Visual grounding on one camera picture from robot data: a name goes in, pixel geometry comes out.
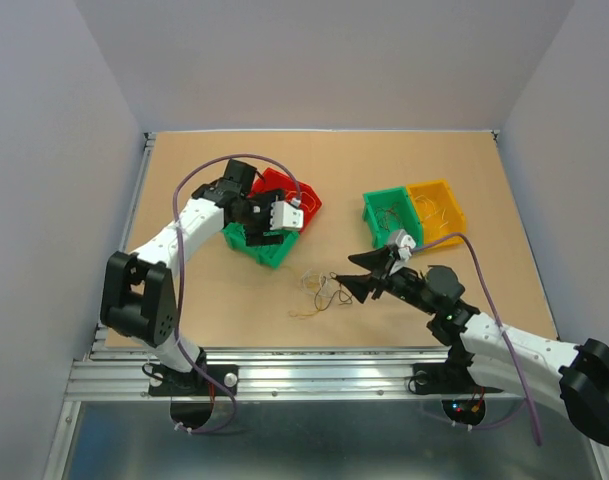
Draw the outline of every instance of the metal frame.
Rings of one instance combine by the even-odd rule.
[[[144,178],[151,160],[156,134],[146,134],[146,144],[120,248],[126,248],[137,213]],[[44,479],[64,478],[83,402],[168,402],[148,396],[148,378],[141,371],[144,361],[154,360],[138,348],[109,348],[108,329],[98,322],[91,351],[74,362],[64,404],[51,446]],[[412,365],[446,359],[447,349],[427,348],[271,348],[208,349],[209,363],[239,366],[240,402],[300,400],[408,400],[431,396],[408,392]],[[174,398],[174,400],[207,400]],[[591,441],[603,480],[609,480],[609,448]]]

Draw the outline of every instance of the wire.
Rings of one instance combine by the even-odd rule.
[[[156,373],[153,373],[152,370],[149,372],[148,370],[146,370],[146,367],[151,367],[151,369],[152,369],[153,364],[145,363],[144,365],[142,365],[142,373],[144,375],[146,375],[148,378],[152,378],[153,380],[157,380],[158,382],[164,383],[164,377],[162,377],[161,375],[158,375]]]
[[[211,412],[215,407],[215,385],[209,382],[208,384],[208,398],[211,401]]]
[[[473,258],[473,263],[475,264],[475,271],[477,272],[477,277],[479,278],[480,285],[482,286],[482,290],[484,291],[484,296],[486,297],[486,300],[488,301],[488,304],[491,307],[491,311],[493,312],[493,316],[495,317],[495,324],[500,329],[500,332],[502,332],[502,338],[504,339],[504,342],[506,343],[508,352],[511,355],[513,364],[515,365],[515,370],[517,371],[517,376],[519,377],[520,383],[522,384],[522,388],[524,389],[524,395],[526,397],[525,403],[528,406],[528,410],[529,410],[529,413],[531,416],[531,430],[533,433],[533,439],[535,440],[535,444],[538,447],[540,447],[540,446],[542,446],[542,425],[540,424],[540,418],[537,414],[537,408],[535,407],[535,402],[533,400],[533,394],[531,393],[531,388],[528,386],[528,383],[526,381],[526,375],[524,374],[522,364],[517,356],[517,353],[515,352],[513,343],[511,342],[511,339],[508,337],[508,333],[506,333],[506,329],[504,328],[504,323],[502,322],[502,319],[500,318],[500,314],[497,311],[495,302],[493,302],[493,299],[491,298],[491,293],[488,289],[488,286],[486,285],[486,281],[484,280],[484,275],[482,274],[482,268],[480,266],[480,261],[477,258],[477,254],[475,253],[473,244],[463,233],[454,232],[454,233],[449,233],[448,235],[445,235],[442,238],[435,240],[434,242],[427,243],[426,245],[422,245],[421,247],[413,248],[413,249],[411,249],[411,253],[417,253],[417,252],[427,250],[429,248],[439,245],[440,243],[443,243],[454,237],[459,237],[462,240],[464,240],[464,243],[468,247],[468,251],[470,252],[471,257]]]
[[[504,425],[508,425],[509,423],[511,423],[515,417],[517,417],[517,415],[522,411],[522,409],[524,408],[524,405],[526,405],[526,400],[523,400],[519,407],[517,407],[515,409],[515,411],[513,411],[513,413],[511,413],[510,415],[504,417],[502,420],[499,420],[497,422],[494,423],[489,423],[487,425],[475,425],[475,426],[471,426],[471,430],[493,430],[495,428],[500,428],[503,427]],[[429,413],[426,410],[424,410],[424,402],[421,403],[420,405],[420,412],[422,413],[422,415],[426,416],[426,417],[430,417],[433,418],[435,420],[439,420],[440,422],[444,422],[444,423],[448,423],[450,425],[453,426],[459,426],[459,427],[463,427],[463,428],[469,428],[468,424],[465,423],[459,423],[459,422],[453,422],[452,420],[448,420],[440,415],[435,415],[433,413]]]
[[[335,272],[330,272],[329,276],[331,277],[332,280],[336,280],[337,274]],[[338,288],[337,290],[335,290],[333,292],[333,294],[331,295],[331,298],[329,298],[328,303],[326,304],[326,306],[324,307],[320,307],[317,304],[317,299],[320,298],[320,292],[321,292],[321,288],[317,291],[317,293],[315,294],[315,296],[313,297],[313,303],[315,304],[315,309],[318,312],[323,312],[325,310],[328,310],[328,308],[331,306],[331,303],[333,303],[333,300],[335,299],[335,297],[337,297],[337,300],[340,302],[340,305],[351,305],[353,303],[353,295],[345,292],[343,290],[343,286],[340,283],[340,288]]]
[[[394,202],[389,208],[377,207],[375,209],[375,219],[377,220],[377,225],[381,229],[386,230],[387,232],[391,231],[390,217],[397,222],[397,226],[395,228],[402,225],[400,214],[395,211],[396,207],[399,207],[399,202]]]
[[[307,270],[306,273],[304,275],[302,275],[300,282],[301,282],[302,290],[304,292],[306,292],[307,294],[313,295],[313,305],[315,306],[315,311],[314,312],[304,312],[304,313],[290,311],[288,313],[291,317],[293,317],[293,318],[314,317],[318,313],[328,310],[329,307],[331,306],[331,304],[333,303],[333,300],[335,300],[335,298],[337,298],[340,305],[352,305],[353,304],[353,295],[350,292],[346,292],[344,290],[344,286],[337,281],[337,278],[336,278],[337,274],[335,272],[330,272],[328,277],[326,275],[318,273],[317,274],[318,279],[316,282],[309,281],[309,278],[311,276],[315,276],[315,274],[313,272],[311,272],[311,270]],[[331,280],[334,280],[335,282],[337,282],[339,285],[339,288],[337,288],[336,290],[334,290],[331,293],[326,293],[328,290],[328,289],[326,289],[326,287],[328,287],[330,285],[328,282],[329,278]],[[318,288],[317,288],[317,290],[315,290],[313,292],[313,291],[309,290],[309,288],[311,286],[317,286]],[[326,305],[320,306],[318,303],[319,298],[328,298],[328,302],[326,303]]]
[[[482,402],[484,401],[484,395],[486,394],[486,391],[484,390],[484,387],[482,387],[482,395],[480,395],[480,401],[477,402],[477,405],[475,405],[476,408],[480,408],[482,406]]]
[[[284,173],[286,173],[289,177],[291,177],[291,180],[295,184],[295,190],[297,191],[296,198],[298,199],[299,202],[301,202],[301,200],[302,200],[302,191],[300,189],[300,184],[288,168],[286,168],[280,162],[273,160],[272,158],[264,157],[262,155],[255,155],[253,153],[238,153],[236,155],[225,155],[223,157],[218,157],[218,158],[215,158],[213,160],[210,160],[210,161],[200,165],[199,167],[196,167],[195,169],[193,169],[193,171],[191,171],[188,175],[186,175],[186,177],[184,177],[184,179],[177,185],[177,187],[175,187],[175,191],[173,192],[173,219],[175,220],[175,233],[177,235],[177,257],[178,257],[179,277],[180,277],[179,287],[178,287],[179,292],[178,292],[178,296],[177,296],[178,322],[179,322],[179,319],[182,317],[182,305],[184,303],[184,284],[185,284],[185,279],[186,279],[186,266],[184,264],[185,263],[184,235],[182,233],[182,227],[181,227],[181,223],[180,223],[178,197],[180,196],[180,192],[182,191],[182,188],[184,187],[184,185],[186,185],[189,182],[189,180],[191,178],[193,178],[197,173],[201,172],[206,167],[210,167],[211,165],[214,165],[216,163],[224,162],[227,160],[233,160],[235,158],[252,158],[255,160],[262,160],[264,162],[271,163],[271,164],[277,166],[278,168],[281,168],[284,171]],[[231,413],[231,415],[229,415],[228,418],[226,420],[224,420],[222,423],[220,423],[219,425],[216,425],[214,427],[197,428],[194,430],[186,428],[181,424],[176,424],[175,427],[180,430],[183,430],[189,434],[217,432],[218,430],[221,430],[224,427],[228,426],[233,421],[233,419],[235,418],[235,415],[237,414],[237,401],[235,400],[235,395],[233,395],[233,393],[231,393],[231,391],[228,388],[226,388],[220,382],[218,382],[213,377],[211,377],[208,373],[206,373],[206,371],[204,369],[200,368],[200,366],[197,365],[195,363],[195,361],[193,361],[191,356],[186,351],[186,348],[184,348],[184,345],[182,345],[179,324],[178,324],[178,327],[175,329],[174,335],[175,335],[175,340],[177,341],[178,349],[180,350],[184,359],[191,366],[191,368],[193,368],[193,370],[195,370],[198,375],[200,375],[202,378],[204,378],[205,380],[210,382],[214,387],[216,387],[218,390],[220,390],[222,393],[224,393],[228,398],[230,398],[231,403],[233,405],[233,412]]]
[[[284,193],[284,198],[288,201],[288,197],[293,195],[295,196],[297,192],[295,192],[295,190],[289,190],[288,192]],[[307,202],[305,202],[304,196],[308,196],[311,199],[311,203],[313,205],[309,205]],[[310,193],[308,193],[306,190],[302,191],[302,207],[306,207],[306,210],[308,211],[308,213],[312,213],[313,210],[315,210],[317,208],[317,200],[315,200],[315,197],[313,195],[311,195]]]

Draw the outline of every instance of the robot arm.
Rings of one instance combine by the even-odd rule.
[[[366,275],[338,275],[360,302],[387,292],[433,315],[428,328],[449,346],[446,362],[422,364],[415,372],[415,393],[470,393],[475,386],[524,395],[522,383],[502,333],[506,332],[533,399],[556,410],[589,438],[609,446],[609,348],[589,339],[584,345],[548,340],[508,325],[468,305],[464,287],[448,267],[434,266],[425,276],[403,267],[414,242],[404,231],[391,234],[386,246],[351,255]]]
[[[271,231],[299,230],[302,210],[285,201],[282,190],[251,195],[256,169],[230,160],[224,176],[198,188],[179,215],[184,259],[188,262],[200,246],[230,222],[244,226],[247,245],[281,243]],[[121,335],[131,337],[159,358],[176,375],[176,383],[196,383],[194,372],[173,335],[179,324],[173,279],[179,272],[175,222],[169,223],[148,243],[132,253],[115,252],[108,260],[100,319]],[[143,290],[136,291],[144,284]],[[185,337],[180,341],[196,363],[204,364],[203,350]]]

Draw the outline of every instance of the gray wall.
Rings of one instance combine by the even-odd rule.
[[[561,336],[609,344],[609,0],[573,7],[499,138]]]
[[[498,128],[572,0],[76,0],[144,129]]]
[[[140,137],[72,0],[0,0],[0,478],[41,478]]]

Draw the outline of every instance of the wooden table surface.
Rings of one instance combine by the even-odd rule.
[[[468,220],[504,322],[547,338],[556,332],[510,187],[488,132],[195,132],[157,135],[129,241],[147,242],[171,220],[171,196],[195,166],[232,153],[256,153],[285,163],[318,193],[323,207],[278,270],[230,250],[217,235],[187,266],[181,330],[207,347],[435,346],[429,317],[395,298],[332,305],[312,317],[313,300],[300,276],[363,273],[347,256],[371,250],[362,221],[362,193],[446,179]],[[261,162],[249,162],[263,171]],[[210,167],[187,185],[183,205],[202,183],[223,172]],[[464,245],[414,256],[409,266],[452,267],[466,287],[463,299],[489,311]],[[111,331],[107,346],[134,345]]]

